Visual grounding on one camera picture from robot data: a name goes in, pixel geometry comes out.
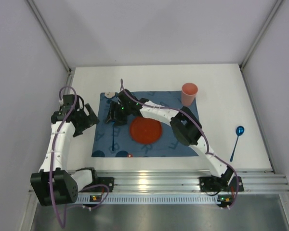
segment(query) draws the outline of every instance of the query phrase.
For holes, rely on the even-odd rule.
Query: white wall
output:
[[[275,0],[35,0],[72,66],[240,63]]]
[[[0,0],[0,231],[22,216],[66,71],[24,0]]]
[[[245,68],[277,170],[289,181],[289,0]]]

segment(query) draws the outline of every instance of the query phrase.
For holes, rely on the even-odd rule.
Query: blue placemat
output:
[[[139,91],[132,92],[137,99],[146,98],[154,103],[182,108],[180,91]],[[175,138],[170,126],[162,124],[162,135],[160,139],[149,145],[139,144],[132,140],[130,136],[130,124],[135,119],[134,116],[128,117],[128,124],[120,127],[114,127],[115,148],[112,151],[112,124],[105,124],[110,99],[105,97],[104,93],[100,96],[100,107],[98,118],[100,123],[96,126],[95,139],[92,150],[92,157],[127,157],[132,154],[133,157],[174,157],[174,156],[195,156],[192,149],[180,144]],[[194,101],[189,109],[194,113],[197,119],[198,112],[196,102]]]

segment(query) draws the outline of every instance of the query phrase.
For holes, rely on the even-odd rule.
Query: white table surface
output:
[[[268,155],[237,64],[110,66],[76,68],[72,87],[98,114],[100,93],[120,89],[120,79],[130,91],[181,90],[186,82],[198,85],[199,120],[210,146],[229,161],[236,127],[243,125],[232,165],[237,170],[271,170]],[[68,170],[204,170],[206,162],[194,157],[118,158],[91,157],[95,126],[72,139]]]

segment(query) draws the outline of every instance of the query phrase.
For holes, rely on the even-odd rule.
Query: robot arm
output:
[[[94,168],[85,168],[78,170],[70,176],[67,173],[67,159],[71,139],[81,135],[82,132],[99,122],[97,116],[89,104],[84,105],[83,99],[77,96],[77,103],[70,116],[61,126],[64,117],[71,109],[74,102],[74,95],[64,95],[63,104],[59,111],[54,112],[52,121],[52,134],[43,164],[38,173],[31,175],[30,181],[39,202],[43,206],[51,205],[49,172],[51,168],[51,153],[54,153],[53,159],[53,190],[57,205],[74,203],[77,200],[78,191],[83,187],[94,183],[97,179]],[[53,140],[57,134],[54,150],[52,150]]]
[[[131,98],[136,102],[144,103],[146,106],[136,103]],[[175,137],[181,144],[189,146],[201,158],[206,160],[212,176],[199,178],[201,182],[200,189],[203,192],[229,190],[234,172],[225,163],[222,163],[214,157],[213,149],[207,147],[201,132],[190,120],[190,118],[193,119],[198,124],[198,127],[202,128],[201,124],[189,108],[183,107],[180,112],[178,112],[177,110],[155,104],[148,99],[141,98],[138,100],[127,89],[118,94],[118,99],[118,103],[111,102],[106,123],[114,122],[114,126],[125,125],[127,123],[127,116],[134,115],[154,119],[171,126]]]
[[[188,120],[184,115],[178,113],[178,111],[175,111],[173,109],[160,109],[162,107],[161,105],[155,104],[151,101],[147,101],[145,102],[145,104],[153,106],[154,108],[143,106],[140,109],[140,113],[144,118],[154,119],[161,123],[167,124],[168,126],[171,126],[174,135],[180,143],[189,146],[201,158],[205,158],[207,160],[209,170],[213,176],[221,177],[222,174],[225,173],[225,171],[227,170],[227,165],[221,163],[213,155],[205,154],[207,151],[207,145],[202,136],[198,138],[199,134],[197,132],[195,133],[194,131],[194,135],[198,138],[198,140],[195,142],[192,142],[192,140],[188,140],[188,136],[190,136],[188,133],[189,131],[193,133],[192,129],[195,129],[195,126],[190,121],[187,121],[187,123],[183,125],[181,119]],[[185,110],[185,112],[187,112],[190,116],[194,117],[194,115],[188,108],[183,108],[183,110]],[[211,147],[209,147],[209,151],[210,153],[214,153]]]

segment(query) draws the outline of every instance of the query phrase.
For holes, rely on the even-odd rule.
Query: purple cable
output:
[[[59,98],[60,100],[62,99],[61,97],[61,92],[63,89],[65,88],[70,88],[72,89],[72,91],[74,92],[75,94],[75,98],[74,98],[74,102],[73,102],[73,105],[71,107],[71,109],[68,111],[68,113],[66,114],[66,116],[63,118],[61,124],[59,125],[55,135],[54,135],[54,138],[53,138],[53,143],[52,143],[52,153],[51,153],[51,160],[50,160],[50,170],[49,170],[49,190],[50,190],[50,198],[51,198],[51,201],[52,201],[52,205],[53,205],[53,210],[54,210],[54,213],[56,215],[56,218],[59,222],[59,225],[62,229],[65,228],[66,226],[66,205],[64,207],[64,214],[63,214],[63,222],[61,221],[60,219],[60,214],[59,214],[59,211],[58,211],[58,208],[57,208],[57,205],[56,205],[56,201],[54,199],[54,193],[53,193],[53,159],[54,159],[54,149],[55,149],[55,144],[56,144],[56,140],[57,140],[57,137],[58,137],[58,133],[59,131],[61,130],[63,124],[65,123],[65,121],[67,120],[67,118],[69,117],[69,115],[72,113],[73,109],[75,108],[75,105],[76,105],[76,102],[77,102],[77,94],[76,94],[76,91],[74,88],[70,87],[70,86],[65,86],[65,87],[62,87],[59,91]]]
[[[121,83],[121,88],[120,90],[123,90],[124,93],[126,94],[127,97],[129,97],[132,101],[134,101],[135,103],[138,103],[142,106],[146,106],[146,107],[150,107],[150,108],[156,108],[154,106],[151,106],[151,105],[147,105],[147,104],[144,104],[142,102],[139,102],[137,100],[135,100],[132,96],[130,96],[126,91],[125,91],[125,88],[123,86],[123,79],[120,80],[120,83]],[[210,153],[209,152],[209,141],[207,139],[207,137],[205,136],[203,130],[201,129],[201,127],[196,123],[195,120],[193,120],[193,118],[188,115],[186,112],[182,111],[181,109],[178,109],[178,108],[172,108],[172,107],[159,107],[158,109],[171,109],[171,110],[175,110],[177,112],[180,112],[182,113],[183,115],[185,115],[190,121],[192,121],[192,123],[196,126],[196,128],[199,130],[200,134],[202,135],[202,137],[204,138],[204,141],[206,143],[206,146],[207,146],[207,152],[206,154],[210,154],[210,155],[213,155],[216,159],[218,159],[220,162],[222,162],[223,164],[227,165],[228,167],[230,167],[232,170],[233,170],[233,173],[235,174],[235,177],[236,177],[236,194],[235,194],[235,197],[233,199],[233,202],[232,204],[229,206],[229,209],[233,207],[233,205],[235,204],[235,201],[236,201],[236,196],[238,194],[238,191],[239,191],[239,178],[237,176],[237,173],[235,171],[235,169],[230,165],[228,164],[227,162],[225,162],[224,160],[222,160],[221,158],[219,158],[217,155],[213,154],[213,153]]]
[[[65,123],[65,121],[67,120],[67,118],[70,116],[70,114],[72,113],[72,111],[74,110],[75,108],[75,105],[77,103],[77,93],[75,91],[75,89],[71,86],[65,86],[65,87],[62,87],[59,91],[59,99],[62,100],[62,96],[61,96],[61,93],[63,91],[63,89],[65,88],[70,88],[73,92],[74,92],[74,95],[75,95],[75,98],[74,98],[74,102],[72,104],[72,107],[69,109],[68,113],[66,114],[66,116],[63,118],[61,124],[59,125],[55,135],[54,135],[54,138],[53,138],[53,143],[52,143],[52,150],[55,149],[55,143],[56,143],[56,140],[57,140],[57,137],[58,137],[58,133],[59,131],[61,130],[63,124]],[[67,206],[65,205],[64,207],[64,214],[63,214],[63,222],[61,221],[60,219],[60,213],[58,211],[58,208],[57,208],[57,205],[56,205],[56,202],[55,202],[55,198],[54,198],[54,194],[53,194],[53,159],[54,159],[54,151],[51,152],[51,162],[50,162],[50,171],[49,171],[49,188],[50,188],[50,197],[51,197],[51,201],[52,201],[52,205],[53,205],[53,210],[54,210],[54,213],[55,213],[55,216],[58,220],[58,223],[60,225],[60,227],[62,229],[65,228],[66,226],[66,210],[67,210]],[[95,206],[93,209],[96,209],[98,208],[99,206],[101,206],[102,202],[104,202],[104,200],[107,198],[108,194],[109,194],[109,188],[106,186],[106,185],[103,185],[103,184],[97,184],[97,185],[93,185],[93,186],[90,186],[90,187],[87,187],[87,188],[83,188],[82,190],[86,190],[86,189],[91,189],[91,188],[96,188],[96,187],[105,187],[107,189],[107,194],[106,196],[100,201],[99,204],[97,204],[97,206]]]
[[[108,194],[109,194],[109,188],[107,185],[105,184],[96,184],[96,185],[93,185],[93,186],[89,186],[89,187],[86,187],[86,188],[83,188],[81,191],[84,191],[84,190],[88,190],[88,189],[94,189],[94,188],[97,188],[97,187],[104,187],[107,189],[107,194],[106,196],[100,201],[100,203],[98,203],[95,207],[92,207],[92,209],[96,209],[98,208],[99,206],[102,205],[102,203],[104,202],[104,200],[106,200],[106,198],[108,197]]]

